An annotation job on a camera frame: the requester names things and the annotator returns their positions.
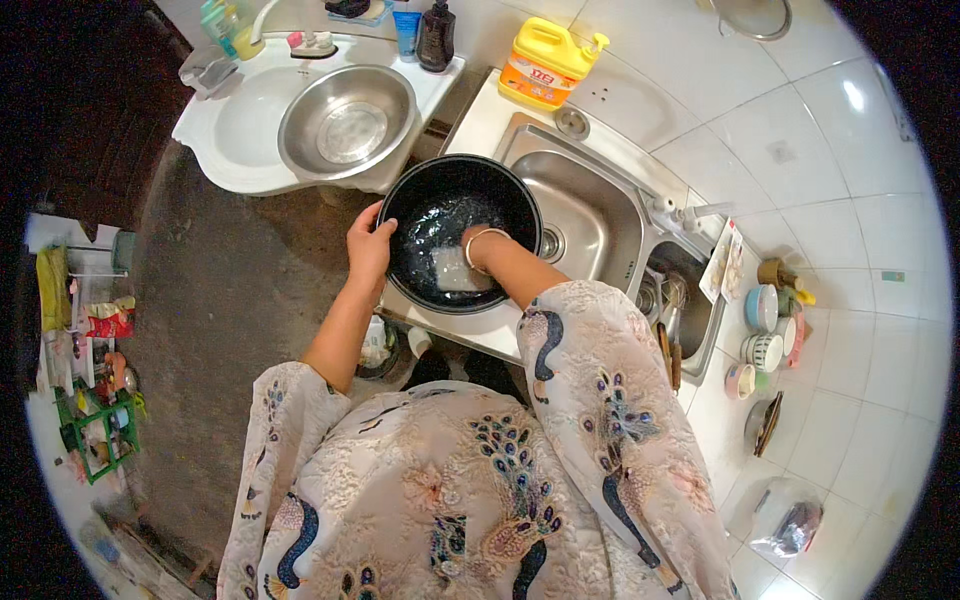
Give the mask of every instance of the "kitchen counter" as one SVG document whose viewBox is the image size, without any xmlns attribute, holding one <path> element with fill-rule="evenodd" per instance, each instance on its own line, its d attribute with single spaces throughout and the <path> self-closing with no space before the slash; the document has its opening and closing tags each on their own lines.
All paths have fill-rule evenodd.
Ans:
<svg viewBox="0 0 960 600">
<path fill-rule="evenodd" d="M 499 76 L 498 69 L 492 69 L 488 74 L 466 114 L 447 139 L 443 154 L 463 153 L 493 157 L 504 131 L 517 112 L 523 112 L 553 126 L 552 115 L 538 112 L 500 95 L 496 85 Z M 632 177 L 643 181 L 654 192 L 672 198 L 678 206 L 685 206 L 687 203 L 704 204 L 688 185 L 652 156 L 605 123 L 590 115 L 588 118 L 590 136 L 583 142 L 588 148 Z M 710 222 L 717 227 L 719 233 L 722 220 Z M 413 304 L 393 283 L 388 282 L 378 311 L 408 324 L 421 326 L 464 346 L 483 350 L 515 364 L 520 363 L 515 328 L 521 311 L 511 300 L 475 315 L 444 315 Z"/>
<path fill-rule="evenodd" d="M 498 78 L 498 70 L 494 69 L 489 73 L 473 103 L 447 139 L 444 154 L 493 156 L 500 138 L 516 112 L 524 112 L 552 125 L 551 115 L 536 112 L 501 96 L 496 88 Z M 588 118 L 591 132 L 584 143 L 593 151 L 642 180 L 654 191 L 673 198 L 680 206 L 705 204 L 682 180 L 650 155 L 608 125 L 590 115 Z M 716 219 L 710 225 L 716 227 L 716 237 L 723 226 L 723 220 Z M 724 391 L 724 378 L 730 366 L 740 362 L 740 344 L 753 333 L 745 323 L 743 304 L 747 291 L 757 286 L 756 267 L 759 263 L 759 257 L 745 244 L 740 298 L 728 303 L 724 310 L 714 352 L 702 383 L 698 386 L 684 374 L 677 394 L 677 400 L 687 413 L 704 455 L 718 510 L 733 488 L 740 471 L 748 460 L 751 460 L 750 450 L 744 444 L 743 427 L 760 393 L 746 400 L 731 400 Z M 414 305 L 388 282 L 377 312 L 418 325 L 469 348 L 477 348 L 519 364 L 516 322 L 521 313 L 512 301 L 505 301 L 476 315 L 442 315 Z M 769 378 L 772 388 L 776 384 L 777 375 L 770 373 Z"/>
</svg>

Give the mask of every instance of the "gold bracelet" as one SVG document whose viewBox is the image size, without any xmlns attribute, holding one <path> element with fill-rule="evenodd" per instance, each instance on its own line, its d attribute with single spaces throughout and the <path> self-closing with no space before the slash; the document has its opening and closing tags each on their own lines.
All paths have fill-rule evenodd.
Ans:
<svg viewBox="0 0 960 600">
<path fill-rule="evenodd" d="M 486 229 L 484 229 L 484 230 L 482 230 L 482 231 L 479 231 L 478 233 L 470 236 L 470 239 L 467 240 L 467 244 L 464 246 L 464 258 L 467 260 L 468 266 L 469 266 L 471 269 L 473 269 L 474 271 L 476 271 L 476 272 L 478 272 L 478 273 L 482 273 L 482 274 L 484 274 L 484 275 L 486 275 L 486 276 L 489 276 L 490 273 L 488 273 L 487 271 L 485 271 L 485 270 L 481 269 L 480 267 L 474 265 L 474 264 L 473 264 L 473 261 L 470 260 L 470 244 L 473 243 L 473 240 L 477 239 L 478 237 L 480 237 L 481 235 L 483 235 L 484 233 L 486 233 L 486 232 L 488 232 L 488 231 L 492 231 L 493 233 L 499 233 L 500 235 L 502 235 L 503 237 L 507 238 L 508 240 L 513 239 L 512 237 L 510 237 L 510 234 L 507 233 L 506 231 L 504 231 L 503 229 L 498 229 L 498 228 L 486 228 Z"/>
</svg>

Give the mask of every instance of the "floral patterned sleeve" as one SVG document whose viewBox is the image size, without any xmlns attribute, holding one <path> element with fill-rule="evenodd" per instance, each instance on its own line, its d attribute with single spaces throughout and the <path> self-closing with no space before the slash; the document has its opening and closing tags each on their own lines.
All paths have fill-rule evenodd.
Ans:
<svg viewBox="0 0 960 600">
<path fill-rule="evenodd" d="M 270 367 L 253 383 L 240 489 L 220 574 L 218 598 L 255 598 L 267 523 L 350 400 L 303 363 Z"/>
<path fill-rule="evenodd" d="M 537 417 L 604 524 L 671 593 L 735 597 L 703 457 L 634 304 L 562 283 L 531 302 L 517 340 Z"/>
</svg>

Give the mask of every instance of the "red package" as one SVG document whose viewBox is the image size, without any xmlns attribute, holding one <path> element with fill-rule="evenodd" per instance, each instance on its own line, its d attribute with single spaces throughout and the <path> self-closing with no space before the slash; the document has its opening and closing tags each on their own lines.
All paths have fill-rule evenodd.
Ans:
<svg viewBox="0 0 960 600">
<path fill-rule="evenodd" d="M 133 337 L 133 309 L 120 311 L 105 319 L 96 317 L 86 319 L 90 323 L 90 330 L 86 332 L 88 338 Z"/>
</svg>

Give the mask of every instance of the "blue bowl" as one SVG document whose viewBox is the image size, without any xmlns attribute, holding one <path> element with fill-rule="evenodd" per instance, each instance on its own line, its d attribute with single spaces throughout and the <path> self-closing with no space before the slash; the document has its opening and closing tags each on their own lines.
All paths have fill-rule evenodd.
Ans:
<svg viewBox="0 0 960 600">
<path fill-rule="evenodd" d="M 763 288 L 755 287 L 747 293 L 747 299 L 743 302 L 744 316 L 747 318 L 747 325 L 753 329 L 762 329 L 760 325 L 760 291 Z"/>
<path fill-rule="evenodd" d="M 765 299 L 764 292 L 772 292 L 772 294 L 769 294 L 771 297 Z M 747 325 L 764 333 L 770 333 L 774 330 L 777 325 L 776 292 L 772 285 L 764 284 L 747 293 L 747 299 L 743 302 L 743 313 L 747 318 Z"/>
</svg>

